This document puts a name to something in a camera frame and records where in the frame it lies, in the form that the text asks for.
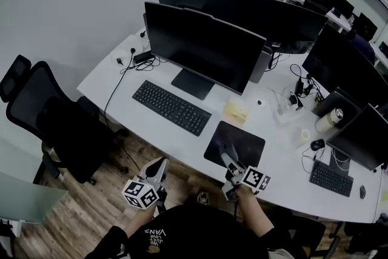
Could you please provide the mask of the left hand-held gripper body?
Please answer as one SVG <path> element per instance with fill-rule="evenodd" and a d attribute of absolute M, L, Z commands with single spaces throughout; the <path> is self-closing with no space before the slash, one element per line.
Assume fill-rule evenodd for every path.
<path fill-rule="evenodd" d="M 155 160 L 161 160 L 162 164 L 164 158 L 159 157 Z M 162 169 L 160 166 L 155 177 L 147 178 L 146 168 L 148 163 L 143 166 L 137 176 L 127 181 L 122 190 L 122 195 L 132 207 L 147 210 L 155 204 L 158 212 L 161 213 L 166 210 L 164 203 L 167 197 L 167 191 L 163 185 L 164 181 L 161 182 Z"/>

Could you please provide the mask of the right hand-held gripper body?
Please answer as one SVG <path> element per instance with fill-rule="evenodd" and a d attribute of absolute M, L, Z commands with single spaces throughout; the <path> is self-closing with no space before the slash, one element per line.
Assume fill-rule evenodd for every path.
<path fill-rule="evenodd" d="M 227 168 L 226 182 L 221 188 L 227 201 L 236 200 L 236 191 L 240 185 L 245 185 L 253 190 L 257 195 L 260 191 L 265 191 L 270 183 L 271 177 L 261 173 L 257 168 L 249 166 L 243 168 L 232 158 L 222 159 Z"/>

